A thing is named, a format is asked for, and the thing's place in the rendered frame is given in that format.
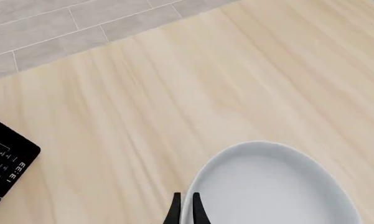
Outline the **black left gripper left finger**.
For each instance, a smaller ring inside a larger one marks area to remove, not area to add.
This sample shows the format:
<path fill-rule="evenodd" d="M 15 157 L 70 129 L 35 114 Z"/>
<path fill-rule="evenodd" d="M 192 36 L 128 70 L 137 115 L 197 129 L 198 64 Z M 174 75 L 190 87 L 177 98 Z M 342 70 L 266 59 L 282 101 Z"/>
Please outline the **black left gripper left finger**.
<path fill-rule="evenodd" d="M 179 224 L 181 213 L 181 193 L 176 192 L 173 195 L 170 209 L 163 221 L 163 224 Z"/>

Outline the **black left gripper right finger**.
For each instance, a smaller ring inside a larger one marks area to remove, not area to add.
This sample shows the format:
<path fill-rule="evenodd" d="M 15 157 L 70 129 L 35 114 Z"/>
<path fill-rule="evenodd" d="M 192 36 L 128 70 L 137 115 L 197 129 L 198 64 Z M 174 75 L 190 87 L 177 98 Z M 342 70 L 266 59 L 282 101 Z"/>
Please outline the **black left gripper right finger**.
<path fill-rule="evenodd" d="M 193 194 L 192 203 L 194 224 L 211 224 L 203 207 L 200 194 L 198 192 L 195 192 Z"/>

